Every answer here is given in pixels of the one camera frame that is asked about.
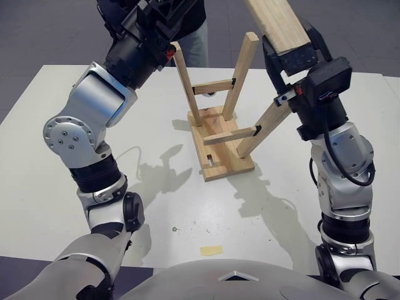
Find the table surface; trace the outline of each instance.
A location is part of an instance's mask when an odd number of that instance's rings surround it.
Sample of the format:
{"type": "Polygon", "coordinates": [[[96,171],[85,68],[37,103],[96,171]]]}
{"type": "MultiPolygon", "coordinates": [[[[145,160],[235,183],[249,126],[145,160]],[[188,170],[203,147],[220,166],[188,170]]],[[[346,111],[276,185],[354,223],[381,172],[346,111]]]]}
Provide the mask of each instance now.
{"type": "MultiPolygon", "coordinates": [[[[44,123],[66,103],[86,66],[44,66],[0,126],[0,255],[53,260],[88,233],[76,185],[42,139],[44,123]]],[[[232,69],[189,69],[193,83],[231,78],[232,69]]],[[[374,146],[377,168],[371,229],[378,268],[399,274],[399,99],[379,74],[354,73],[341,99],[351,121],[374,146]]],[[[139,100],[107,131],[129,190],[144,201],[146,223],[134,233],[123,265],[167,268],[197,259],[200,247],[223,246],[212,258],[269,262],[317,274],[321,238],[318,195],[308,171],[311,145],[290,115],[253,153],[253,172],[204,182],[186,121],[188,104],[174,68],[156,72],[139,100]]],[[[238,105],[240,128],[253,126],[274,88],[249,70],[238,105]]],[[[218,106],[226,92],[197,96],[218,106]]]]}

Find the sticky note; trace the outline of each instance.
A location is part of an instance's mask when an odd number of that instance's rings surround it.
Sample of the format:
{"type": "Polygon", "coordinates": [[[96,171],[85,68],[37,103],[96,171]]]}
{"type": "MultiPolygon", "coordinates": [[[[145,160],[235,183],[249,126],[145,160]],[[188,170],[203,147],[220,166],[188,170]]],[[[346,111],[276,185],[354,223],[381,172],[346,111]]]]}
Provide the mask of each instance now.
{"type": "Polygon", "coordinates": [[[201,255],[203,256],[212,256],[223,253],[222,245],[219,246],[208,246],[200,248],[201,255]]]}

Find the cable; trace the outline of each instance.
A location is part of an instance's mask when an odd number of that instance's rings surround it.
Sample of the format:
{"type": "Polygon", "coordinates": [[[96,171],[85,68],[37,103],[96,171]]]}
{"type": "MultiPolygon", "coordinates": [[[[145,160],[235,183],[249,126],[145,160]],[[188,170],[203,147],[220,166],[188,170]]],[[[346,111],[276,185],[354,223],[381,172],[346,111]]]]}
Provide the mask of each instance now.
{"type": "Polygon", "coordinates": [[[310,158],[310,162],[309,162],[308,166],[310,168],[310,174],[311,174],[312,181],[314,181],[314,184],[317,186],[318,185],[317,179],[315,178],[314,170],[313,170],[313,158],[310,158]]]}
{"type": "Polygon", "coordinates": [[[369,186],[373,183],[374,178],[375,178],[375,166],[374,166],[374,162],[372,162],[369,166],[368,166],[368,173],[369,173],[369,178],[367,182],[362,182],[362,181],[358,181],[355,180],[353,177],[351,177],[351,175],[345,170],[345,168],[343,167],[343,165],[340,163],[338,157],[336,156],[333,148],[332,148],[332,144],[331,144],[331,140],[329,138],[329,127],[328,127],[328,116],[327,116],[327,107],[324,106],[323,107],[323,126],[324,126],[324,139],[325,139],[325,145],[327,148],[327,151],[329,153],[329,155],[332,157],[333,162],[335,163],[336,167],[339,169],[339,171],[342,173],[342,175],[349,181],[351,181],[352,183],[358,185],[358,186],[369,186]]]}

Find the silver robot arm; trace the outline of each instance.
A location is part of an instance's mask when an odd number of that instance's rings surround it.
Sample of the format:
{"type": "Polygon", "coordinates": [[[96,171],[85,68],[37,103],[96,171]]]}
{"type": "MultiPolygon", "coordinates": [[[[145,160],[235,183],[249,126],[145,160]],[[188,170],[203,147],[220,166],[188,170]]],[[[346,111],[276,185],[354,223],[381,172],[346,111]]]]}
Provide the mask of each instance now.
{"type": "Polygon", "coordinates": [[[311,43],[283,57],[278,57],[265,37],[263,46],[266,68],[279,94],[275,102],[278,106],[288,102],[302,122],[297,131],[312,144],[309,166],[322,211],[318,224],[322,244],[316,247],[320,275],[325,283],[357,298],[400,296],[400,282],[376,271],[374,236],[369,230],[373,147],[348,122],[339,98],[350,87],[351,66],[343,57],[333,59],[322,36],[306,21],[302,25],[311,43]],[[286,84],[280,75],[305,69],[309,69],[307,76],[294,84],[286,84]]]}
{"type": "Polygon", "coordinates": [[[170,44],[196,0],[97,0],[114,43],[104,65],[92,63],[74,85],[64,109],[44,126],[47,146],[78,185],[91,230],[73,241],[40,275],[9,299],[110,299],[131,235],[144,223],[138,194],[127,192],[105,142],[138,99],[135,93],[176,49],[170,44]]]}

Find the jeans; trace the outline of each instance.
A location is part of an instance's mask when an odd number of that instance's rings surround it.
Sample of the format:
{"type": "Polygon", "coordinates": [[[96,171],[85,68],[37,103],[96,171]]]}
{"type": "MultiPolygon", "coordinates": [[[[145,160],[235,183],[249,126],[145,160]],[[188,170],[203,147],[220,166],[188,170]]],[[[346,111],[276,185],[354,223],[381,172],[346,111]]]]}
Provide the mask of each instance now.
{"type": "Polygon", "coordinates": [[[208,28],[207,20],[200,28],[178,40],[187,67],[208,67],[208,28]]]}

